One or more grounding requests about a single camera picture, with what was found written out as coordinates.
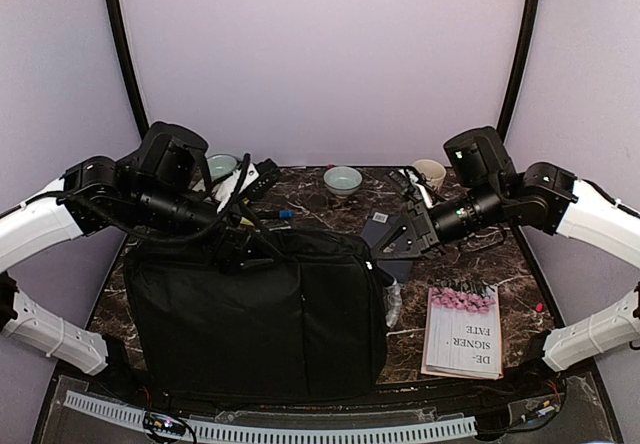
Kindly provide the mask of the black student backpack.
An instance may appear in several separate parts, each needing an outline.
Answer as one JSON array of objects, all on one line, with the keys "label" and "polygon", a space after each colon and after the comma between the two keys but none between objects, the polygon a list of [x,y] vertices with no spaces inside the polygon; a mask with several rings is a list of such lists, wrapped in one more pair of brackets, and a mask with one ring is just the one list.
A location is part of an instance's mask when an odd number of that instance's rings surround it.
[{"label": "black student backpack", "polygon": [[384,273],[366,242],[274,233],[282,259],[224,272],[196,245],[142,243],[124,281],[155,387],[176,398],[309,403],[366,394],[387,359]]}]

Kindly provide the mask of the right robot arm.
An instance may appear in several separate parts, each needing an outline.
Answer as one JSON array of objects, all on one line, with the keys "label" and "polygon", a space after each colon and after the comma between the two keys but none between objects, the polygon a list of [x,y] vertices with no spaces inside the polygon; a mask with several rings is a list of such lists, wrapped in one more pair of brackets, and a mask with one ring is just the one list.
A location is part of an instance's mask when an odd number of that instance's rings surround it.
[{"label": "right robot arm", "polygon": [[[516,171],[497,131],[465,131],[443,146],[466,194],[428,203],[406,173],[389,178],[408,202],[391,229],[373,247],[376,260],[410,260],[486,227],[530,226],[590,244],[637,266],[639,214],[598,185],[548,162]],[[521,398],[534,396],[549,380],[583,360],[639,338],[639,291],[576,324],[536,335],[522,367],[510,377]]]}]

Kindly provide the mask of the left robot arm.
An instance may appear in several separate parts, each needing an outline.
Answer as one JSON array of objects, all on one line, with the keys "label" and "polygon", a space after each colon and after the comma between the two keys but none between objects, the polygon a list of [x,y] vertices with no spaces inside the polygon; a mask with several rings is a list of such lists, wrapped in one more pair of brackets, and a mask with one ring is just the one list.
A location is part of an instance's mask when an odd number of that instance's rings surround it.
[{"label": "left robot arm", "polygon": [[116,338],[81,329],[44,309],[8,271],[57,244],[115,227],[160,245],[210,245],[225,269],[261,266],[278,256],[246,203],[264,195],[280,170],[270,159],[244,156],[218,178],[209,172],[207,142],[177,124],[155,122],[140,147],[113,160],[89,158],[38,194],[1,215],[1,334],[15,337],[81,372],[101,375],[120,400],[141,391]]}]

